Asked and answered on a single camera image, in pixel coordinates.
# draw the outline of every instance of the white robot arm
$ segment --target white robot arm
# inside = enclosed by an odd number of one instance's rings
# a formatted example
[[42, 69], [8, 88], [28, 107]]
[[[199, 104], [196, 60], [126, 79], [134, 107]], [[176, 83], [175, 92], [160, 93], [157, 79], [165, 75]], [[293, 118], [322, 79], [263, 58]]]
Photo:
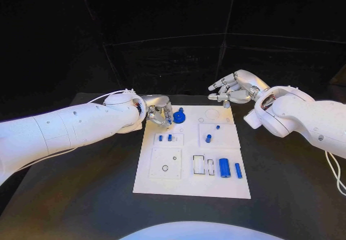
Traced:
[[[93, 103], [104, 96], [108, 97], [103, 105]], [[104, 96], [85, 104], [0, 123], [0, 185], [18, 170], [55, 153], [90, 145], [117, 133], [140, 130], [144, 118], [163, 127], [170, 126], [173, 113], [168, 96], [140, 97], [133, 90]]]
[[336, 101], [315, 99], [290, 86], [270, 87], [248, 71], [238, 70], [224, 77], [209, 90], [211, 100], [247, 103], [256, 101], [254, 109], [244, 120], [257, 129], [261, 125], [279, 137], [299, 132], [310, 144], [325, 151], [346, 158], [346, 105]]

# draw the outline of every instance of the dark table surface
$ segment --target dark table surface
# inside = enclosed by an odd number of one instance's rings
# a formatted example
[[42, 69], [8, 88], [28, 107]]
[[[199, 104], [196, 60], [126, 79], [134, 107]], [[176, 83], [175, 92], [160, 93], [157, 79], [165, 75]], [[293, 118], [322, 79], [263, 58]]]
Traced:
[[[72, 105], [97, 96], [80, 93]], [[206, 96], [169, 97], [173, 105], [218, 104]], [[251, 199], [133, 193], [142, 129], [33, 165], [0, 216], [0, 238], [119, 239], [157, 224], [205, 221], [289, 240], [345, 239], [346, 198], [325, 152], [296, 132], [279, 138], [254, 130], [244, 121], [253, 106], [231, 106]]]

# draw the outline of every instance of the robotic hand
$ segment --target robotic hand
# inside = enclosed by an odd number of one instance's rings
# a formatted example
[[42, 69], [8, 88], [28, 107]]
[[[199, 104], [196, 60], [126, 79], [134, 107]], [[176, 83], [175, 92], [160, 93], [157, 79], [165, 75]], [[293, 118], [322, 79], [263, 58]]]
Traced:
[[336, 101], [315, 99], [290, 86], [270, 87], [248, 71], [238, 70], [214, 85], [211, 100], [244, 104], [256, 101], [254, 109], [244, 120], [257, 129], [261, 125], [279, 137], [299, 132], [310, 144], [325, 151], [346, 158], [346, 105]]
[[[106, 96], [103, 104], [93, 103]], [[123, 90], [101, 97], [85, 104], [0, 123], [0, 185], [16, 171], [46, 158], [116, 133], [140, 130], [144, 118], [165, 128], [170, 126], [173, 110], [168, 96], [140, 97], [133, 90]]]

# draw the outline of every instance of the white cable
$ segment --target white cable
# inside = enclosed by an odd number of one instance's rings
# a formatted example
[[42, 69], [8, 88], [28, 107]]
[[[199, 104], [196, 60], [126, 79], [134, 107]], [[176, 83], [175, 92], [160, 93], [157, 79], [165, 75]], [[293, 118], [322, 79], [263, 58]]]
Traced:
[[113, 92], [110, 92], [110, 93], [107, 93], [106, 95], [103, 95], [103, 96], [98, 96], [95, 99], [93, 99], [91, 101], [88, 101], [88, 104], [90, 103], [93, 103], [95, 100], [98, 100], [100, 98], [103, 98], [103, 97], [106, 97], [106, 96], [108, 96], [108, 95], [113, 95], [113, 94], [117, 94], [117, 93], [123, 93], [123, 92], [127, 92], [127, 93], [133, 93], [133, 94], [136, 94], [136, 91], [134, 90], [120, 90], [120, 91], [113, 91]]
[[[325, 154], [326, 154], [326, 160], [328, 160], [328, 163], [329, 163], [329, 166], [330, 166], [330, 168], [332, 168], [333, 175], [335, 175], [335, 178], [336, 178], [336, 187], [338, 187], [338, 190], [339, 190], [341, 194], [342, 194], [343, 196], [346, 196], [346, 193], [345, 193], [345, 192], [342, 191], [342, 189], [341, 189], [341, 185], [342, 185], [343, 189], [346, 190], [346, 186], [345, 186], [343, 182], [341, 181], [342, 169], [341, 169], [339, 162], [338, 162], [338, 160], [336, 160], [335, 155], [333, 155], [330, 152], [325, 151]], [[333, 165], [332, 165], [332, 163], [330, 163], [329, 154], [330, 154], [330, 156], [332, 156], [332, 158], [333, 158], [333, 161], [335, 161], [335, 163], [336, 163], [336, 166], [338, 166], [338, 174], [336, 174], [336, 170], [335, 170], [335, 168], [333, 168]]]
[[36, 164], [36, 163], [41, 162], [42, 160], [49, 159], [49, 158], [52, 158], [52, 157], [57, 157], [57, 156], [59, 156], [59, 155], [62, 155], [62, 154], [67, 154], [67, 153], [72, 152], [75, 149], [78, 149], [78, 147], [75, 147], [75, 148], [72, 148], [71, 150], [68, 150], [68, 151], [65, 151], [65, 152], [61, 152], [61, 153], [58, 153], [58, 154], [55, 154], [55, 155], [51, 155], [51, 156], [44, 157], [41, 160], [36, 160], [36, 161], [32, 162], [29, 165], [23, 166], [18, 171], [23, 170], [25, 168], [28, 168], [29, 166], [32, 166], [33, 164]]

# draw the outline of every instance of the white platform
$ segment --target white platform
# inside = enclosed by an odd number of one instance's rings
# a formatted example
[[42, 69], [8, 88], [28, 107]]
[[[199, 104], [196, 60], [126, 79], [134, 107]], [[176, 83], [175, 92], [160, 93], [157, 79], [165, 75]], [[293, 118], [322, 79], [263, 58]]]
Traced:
[[[133, 192], [251, 199], [231, 109], [222, 106], [175, 105], [173, 112], [181, 107], [186, 115], [182, 124], [173, 123], [166, 129], [150, 121], [146, 123]], [[212, 135], [211, 143], [205, 141], [208, 134]], [[205, 174], [194, 173], [194, 156], [204, 156]], [[230, 161], [230, 178], [221, 177], [221, 158]], [[208, 160], [214, 160], [215, 175], [209, 175]], [[241, 179], [235, 163], [241, 166]]]

